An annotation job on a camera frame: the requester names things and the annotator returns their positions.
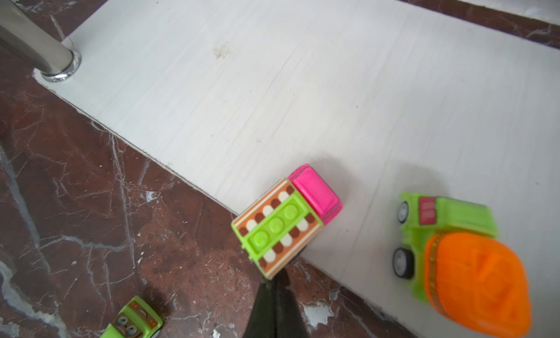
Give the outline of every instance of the marble floor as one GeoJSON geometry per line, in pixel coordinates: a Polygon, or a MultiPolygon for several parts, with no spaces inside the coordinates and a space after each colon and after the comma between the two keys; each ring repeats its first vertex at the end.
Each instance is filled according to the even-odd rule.
{"type": "MultiPolygon", "coordinates": [[[[58,39],[106,0],[21,0],[58,39]]],[[[403,0],[560,47],[560,29],[450,0],[403,0]]],[[[0,337],[96,337],[132,296],[161,337],[240,337],[260,275],[227,209],[44,89],[0,48],[0,337]]],[[[412,337],[304,260],[287,268],[312,337],[412,337]]]]}

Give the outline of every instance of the silver table leg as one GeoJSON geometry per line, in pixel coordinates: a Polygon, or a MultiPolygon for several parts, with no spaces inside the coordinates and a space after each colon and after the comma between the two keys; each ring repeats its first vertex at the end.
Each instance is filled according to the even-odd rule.
{"type": "Polygon", "coordinates": [[[0,44],[29,61],[47,81],[63,81],[80,65],[78,52],[39,28],[10,0],[0,0],[0,44]]]}

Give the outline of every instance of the orange plastic dome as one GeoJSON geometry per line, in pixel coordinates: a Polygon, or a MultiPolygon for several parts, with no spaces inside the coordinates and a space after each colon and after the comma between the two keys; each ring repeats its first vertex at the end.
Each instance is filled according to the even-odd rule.
{"type": "Polygon", "coordinates": [[[436,234],[426,244],[424,265],[424,290],[440,314],[497,337],[527,333],[525,270],[505,245],[470,233],[436,234]]]}

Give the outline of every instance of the toy vehicle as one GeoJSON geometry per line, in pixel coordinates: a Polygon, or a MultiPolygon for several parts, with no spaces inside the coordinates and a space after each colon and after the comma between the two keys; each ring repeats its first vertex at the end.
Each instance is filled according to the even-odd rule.
{"type": "Polygon", "coordinates": [[[402,243],[396,276],[412,296],[459,324],[498,337],[521,337],[531,325],[521,260],[493,238],[490,209],[451,198],[402,193],[402,243]]]}
{"type": "Polygon", "coordinates": [[[278,182],[238,216],[231,227],[249,258],[270,280],[342,207],[337,195],[306,164],[289,179],[278,182]]]}
{"type": "Polygon", "coordinates": [[[132,298],[107,326],[101,338],[150,338],[164,321],[139,296],[132,298]]]}

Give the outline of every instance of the toy car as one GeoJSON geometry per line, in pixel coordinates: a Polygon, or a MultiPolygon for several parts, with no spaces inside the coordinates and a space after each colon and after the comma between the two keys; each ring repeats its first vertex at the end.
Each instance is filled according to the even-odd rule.
{"type": "Polygon", "coordinates": [[[498,229],[483,205],[402,193],[402,243],[396,276],[412,296],[461,325],[498,337],[521,337],[531,325],[521,260],[493,238],[498,229]]]}
{"type": "Polygon", "coordinates": [[[164,321],[139,296],[125,305],[111,321],[101,338],[150,338],[164,321]]]}
{"type": "Polygon", "coordinates": [[[245,210],[231,227],[266,279],[272,279],[342,210],[342,202],[305,164],[245,210]]]}

